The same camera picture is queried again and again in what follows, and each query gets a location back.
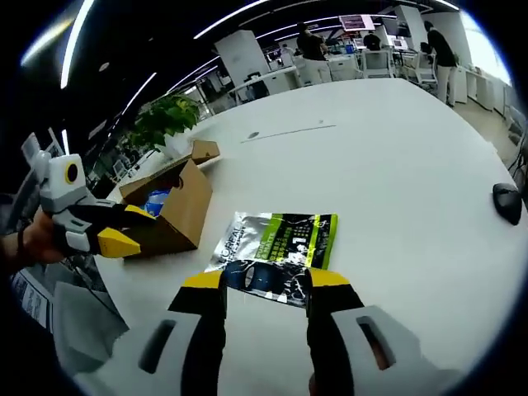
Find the computer monitor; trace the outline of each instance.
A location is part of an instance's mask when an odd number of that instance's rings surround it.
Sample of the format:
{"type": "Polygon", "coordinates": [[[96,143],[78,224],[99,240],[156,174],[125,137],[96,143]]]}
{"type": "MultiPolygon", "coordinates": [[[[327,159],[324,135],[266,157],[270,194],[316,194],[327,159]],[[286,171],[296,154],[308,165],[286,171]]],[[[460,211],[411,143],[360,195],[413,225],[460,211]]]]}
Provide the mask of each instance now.
{"type": "Polygon", "coordinates": [[[382,18],[387,35],[398,35],[400,37],[410,37],[411,32],[407,22],[393,18],[382,18]]]}
{"type": "Polygon", "coordinates": [[[393,39],[393,45],[396,50],[408,49],[407,41],[402,40],[402,39],[393,39]]]}
{"type": "Polygon", "coordinates": [[[366,48],[365,44],[363,44],[363,39],[354,39],[354,46],[358,50],[364,50],[366,48]]]}
{"type": "Polygon", "coordinates": [[[344,31],[373,31],[375,29],[370,15],[341,15],[339,21],[344,31]]]}

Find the white desk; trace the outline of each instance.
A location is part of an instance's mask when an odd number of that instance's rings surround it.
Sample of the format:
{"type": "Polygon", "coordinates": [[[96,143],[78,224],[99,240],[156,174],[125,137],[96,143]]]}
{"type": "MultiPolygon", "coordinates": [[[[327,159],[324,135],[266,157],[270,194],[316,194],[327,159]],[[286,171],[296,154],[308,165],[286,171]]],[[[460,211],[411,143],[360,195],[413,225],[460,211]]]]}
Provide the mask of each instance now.
{"type": "MultiPolygon", "coordinates": [[[[214,193],[199,248],[138,262],[96,257],[130,326],[207,267],[240,210],[338,213],[329,270],[414,332],[439,368],[467,373],[501,331],[526,273],[528,215],[516,227],[497,215],[492,187],[510,175],[435,97],[401,79],[320,84],[233,108],[193,135],[222,153],[204,165],[214,193]]],[[[219,394],[306,395],[305,329],[303,310],[230,290],[219,394]]]]}
{"type": "MultiPolygon", "coordinates": [[[[345,60],[350,60],[350,58],[354,55],[337,55],[332,56],[328,59],[328,62],[342,62],[345,60]]],[[[244,84],[240,84],[236,86],[235,88],[231,89],[228,93],[237,92],[245,87],[249,87],[250,85],[257,83],[259,81],[265,81],[267,85],[267,80],[278,78],[281,75],[285,75],[286,80],[288,84],[290,85],[290,89],[295,89],[297,87],[302,87],[302,84],[300,83],[300,80],[297,77],[297,68],[295,66],[288,66],[287,68],[281,68],[279,70],[275,70],[273,72],[264,74],[263,76],[260,76],[258,78],[254,78],[250,81],[246,81],[244,84]]]]}
{"type": "Polygon", "coordinates": [[[264,74],[263,76],[251,79],[249,81],[246,81],[244,84],[240,84],[230,90],[228,93],[239,91],[242,88],[249,87],[250,85],[254,83],[258,83],[259,81],[266,80],[268,78],[274,78],[277,76],[280,76],[281,74],[287,74],[287,73],[293,73],[295,75],[295,78],[297,77],[297,68],[295,66],[289,66],[287,68],[281,68],[279,70],[275,70],[274,72],[270,72],[267,74],[264,74]]]}
{"type": "Polygon", "coordinates": [[[467,103],[468,97],[484,109],[492,111],[495,106],[493,81],[472,70],[458,67],[456,75],[456,101],[467,103]]]}

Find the cardboard box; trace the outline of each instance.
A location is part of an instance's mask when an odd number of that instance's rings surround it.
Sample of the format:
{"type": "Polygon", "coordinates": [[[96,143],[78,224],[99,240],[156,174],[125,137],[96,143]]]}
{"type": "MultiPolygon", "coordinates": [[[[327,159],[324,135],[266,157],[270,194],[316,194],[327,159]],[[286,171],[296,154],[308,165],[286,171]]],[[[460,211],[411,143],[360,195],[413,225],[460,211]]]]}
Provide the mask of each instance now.
{"type": "Polygon", "coordinates": [[[171,189],[153,227],[126,229],[123,233],[141,245],[140,256],[185,252],[198,248],[213,191],[196,166],[220,155],[215,142],[196,140],[192,153],[152,176],[120,187],[123,201],[143,205],[154,190],[171,189]]]}

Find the black computer mouse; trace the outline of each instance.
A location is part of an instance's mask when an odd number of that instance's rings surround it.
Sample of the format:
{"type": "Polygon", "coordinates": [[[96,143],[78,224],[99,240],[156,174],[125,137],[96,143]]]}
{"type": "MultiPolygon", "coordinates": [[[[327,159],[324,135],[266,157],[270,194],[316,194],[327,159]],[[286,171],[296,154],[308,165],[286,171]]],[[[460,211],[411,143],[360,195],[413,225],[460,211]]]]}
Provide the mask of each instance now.
{"type": "Polygon", "coordinates": [[[511,184],[498,183],[493,186],[493,204],[497,213],[513,225],[521,219],[521,193],[511,184]]]}

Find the potted plant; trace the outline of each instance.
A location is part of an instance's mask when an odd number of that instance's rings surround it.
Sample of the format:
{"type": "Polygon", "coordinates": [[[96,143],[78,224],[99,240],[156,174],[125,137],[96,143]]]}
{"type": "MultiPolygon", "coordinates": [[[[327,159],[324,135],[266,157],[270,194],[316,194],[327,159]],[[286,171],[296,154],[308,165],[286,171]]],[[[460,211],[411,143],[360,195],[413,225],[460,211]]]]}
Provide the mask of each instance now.
{"type": "Polygon", "coordinates": [[[161,97],[139,114],[130,131],[130,142],[136,147],[161,151],[169,158],[179,158],[190,149],[183,132],[198,123],[199,115],[198,103],[188,97],[161,97]]]}

